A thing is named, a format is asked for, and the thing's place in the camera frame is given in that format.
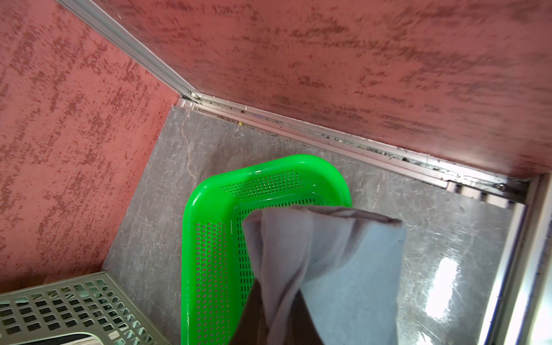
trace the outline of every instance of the gray marble floor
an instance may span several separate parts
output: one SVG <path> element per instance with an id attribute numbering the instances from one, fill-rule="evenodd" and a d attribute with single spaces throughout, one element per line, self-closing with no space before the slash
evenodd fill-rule
<path id="1" fill-rule="evenodd" d="M 296 153 L 332 163 L 354 207 L 407 224 L 399 344 L 475 344 L 509 210 L 180 108 L 169 114 L 104 269 L 180 344 L 182 214 L 192 190 L 212 175 Z"/>

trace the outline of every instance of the red textured wall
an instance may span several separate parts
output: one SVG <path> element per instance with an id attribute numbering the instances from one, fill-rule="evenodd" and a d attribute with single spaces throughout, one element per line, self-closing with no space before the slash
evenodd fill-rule
<path id="1" fill-rule="evenodd" d="M 177 95 L 54 0 L 0 13 L 5 292 L 100 270 Z"/>
<path id="2" fill-rule="evenodd" d="M 552 170 L 552 2 L 97 0 L 202 92 L 504 174 Z"/>

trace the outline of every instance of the gray plastic crate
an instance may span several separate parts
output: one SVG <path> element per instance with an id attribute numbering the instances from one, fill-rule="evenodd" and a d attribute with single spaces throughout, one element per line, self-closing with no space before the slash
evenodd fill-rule
<path id="1" fill-rule="evenodd" d="M 104 345 L 170 344 L 107 272 L 0 295 L 0 344 L 75 333 Z"/>

